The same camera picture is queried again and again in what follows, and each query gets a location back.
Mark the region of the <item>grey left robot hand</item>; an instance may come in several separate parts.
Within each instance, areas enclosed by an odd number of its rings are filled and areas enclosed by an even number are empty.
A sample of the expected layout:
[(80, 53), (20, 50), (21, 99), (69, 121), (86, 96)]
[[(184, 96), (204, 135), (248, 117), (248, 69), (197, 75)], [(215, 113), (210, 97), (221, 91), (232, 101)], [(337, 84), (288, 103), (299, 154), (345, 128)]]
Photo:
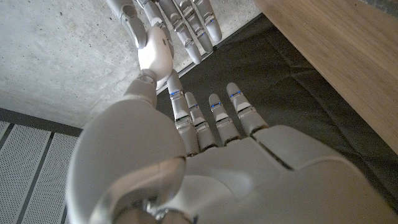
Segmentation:
[(288, 126), (186, 151), (143, 70), (81, 133), (68, 171), (70, 223), (396, 223), (341, 154)]

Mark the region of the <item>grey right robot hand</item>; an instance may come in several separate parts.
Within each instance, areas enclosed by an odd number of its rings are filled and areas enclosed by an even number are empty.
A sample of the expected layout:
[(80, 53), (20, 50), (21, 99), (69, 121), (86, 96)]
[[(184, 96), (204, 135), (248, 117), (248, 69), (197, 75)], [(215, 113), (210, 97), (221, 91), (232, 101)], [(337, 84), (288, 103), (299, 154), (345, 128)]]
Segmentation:
[[(167, 24), (179, 37), (193, 63), (202, 60), (195, 43), (199, 41), (207, 53), (213, 51), (212, 42), (222, 39), (222, 31), (209, 0), (137, 0), (152, 27), (158, 27), (166, 36), (171, 53), (174, 47)], [(125, 28), (138, 49), (149, 43), (149, 31), (137, 15), (133, 0), (107, 0), (106, 3)]]

